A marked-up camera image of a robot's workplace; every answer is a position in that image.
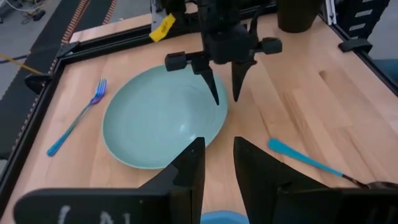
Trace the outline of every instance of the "spoon head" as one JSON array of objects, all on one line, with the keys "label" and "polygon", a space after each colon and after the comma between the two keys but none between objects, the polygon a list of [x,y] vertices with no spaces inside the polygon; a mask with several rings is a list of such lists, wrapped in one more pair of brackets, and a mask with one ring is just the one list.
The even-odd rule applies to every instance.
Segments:
[{"label": "spoon head", "polygon": [[398,184],[391,183],[391,182],[371,182],[368,183],[367,186],[369,189],[397,189],[398,190]]}]

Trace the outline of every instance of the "black frame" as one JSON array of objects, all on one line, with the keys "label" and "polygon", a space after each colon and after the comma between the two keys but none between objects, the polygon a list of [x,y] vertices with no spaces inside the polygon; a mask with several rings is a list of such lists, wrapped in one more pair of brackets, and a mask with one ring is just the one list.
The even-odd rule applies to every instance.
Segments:
[{"label": "black frame", "polygon": [[[249,7],[240,11],[241,19],[252,18],[259,6]],[[271,5],[264,10],[263,14],[272,14],[276,12],[276,5]],[[188,15],[194,19],[197,14]],[[330,26],[342,41],[348,40],[348,35],[338,26]],[[177,37],[192,32],[198,32],[198,27],[193,26],[189,30],[175,30],[170,31],[167,38]],[[2,217],[12,191],[19,178],[21,170],[24,166],[25,160],[29,155],[30,149],[35,141],[35,137],[40,129],[47,108],[52,100],[53,94],[57,89],[57,85],[61,79],[66,65],[95,58],[106,54],[111,54],[120,50],[130,49],[141,45],[152,43],[149,37],[150,24],[146,26],[137,27],[134,29],[118,32],[115,34],[98,37],[95,39],[79,42],[72,48],[72,54],[61,54],[58,58],[57,65],[53,70],[53,74],[49,80],[45,82],[41,89],[39,99],[32,112],[32,116],[27,122],[27,127],[22,133],[22,136],[17,143],[15,150],[11,153],[7,165],[2,173],[0,180],[0,217]],[[383,73],[369,58],[366,52],[361,50],[354,51],[356,55],[386,84],[394,94],[398,95],[398,86],[390,80],[386,74]]]}]

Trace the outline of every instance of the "black mug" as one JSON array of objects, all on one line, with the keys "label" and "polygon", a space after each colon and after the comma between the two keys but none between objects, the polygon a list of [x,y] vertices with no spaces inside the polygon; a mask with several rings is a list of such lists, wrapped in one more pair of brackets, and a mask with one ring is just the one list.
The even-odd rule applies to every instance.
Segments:
[{"label": "black mug", "polygon": [[308,30],[314,22],[322,0],[277,0],[278,26],[285,32]]}]

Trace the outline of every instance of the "spoon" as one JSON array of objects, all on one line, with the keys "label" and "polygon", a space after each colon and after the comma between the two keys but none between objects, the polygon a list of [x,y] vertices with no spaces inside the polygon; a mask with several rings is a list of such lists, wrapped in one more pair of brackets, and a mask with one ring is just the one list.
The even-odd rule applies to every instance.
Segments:
[{"label": "spoon", "polygon": [[312,166],[315,166],[319,169],[325,170],[327,172],[331,172],[332,174],[335,174],[339,177],[345,178],[347,180],[349,180],[350,182],[354,183],[355,185],[357,185],[358,187],[362,188],[362,189],[398,189],[398,184],[395,183],[391,183],[391,182],[371,182],[368,184],[364,184],[340,171],[337,171],[335,169],[332,169],[328,166],[325,166],[307,156],[304,156],[303,154],[297,152],[296,150],[292,149],[291,147],[289,147],[288,145],[280,142],[278,139],[275,138],[271,138],[268,142],[268,147],[269,149],[275,151],[275,152],[279,152],[283,155],[289,156],[293,159],[302,161],[304,163],[310,164]]}]

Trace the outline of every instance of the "light blue plate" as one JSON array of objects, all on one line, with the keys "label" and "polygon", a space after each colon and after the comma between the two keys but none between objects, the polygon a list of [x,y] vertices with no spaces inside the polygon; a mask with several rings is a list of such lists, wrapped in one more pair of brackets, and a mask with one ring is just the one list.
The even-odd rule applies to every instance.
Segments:
[{"label": "light blue plate", "polygon": [[228,111],[226,90],[215,75],[217,106],[207,84],[191,66],[175,72],[152,68],[128,81],[105,112],[103,137],[119,161],[141,169],[161,169],[196,137],[209,145]]},{"label": "light blue plate", "polygon": [[249,219],[236,212],[217,211],[203,214],[200,224],[249,224]]}]

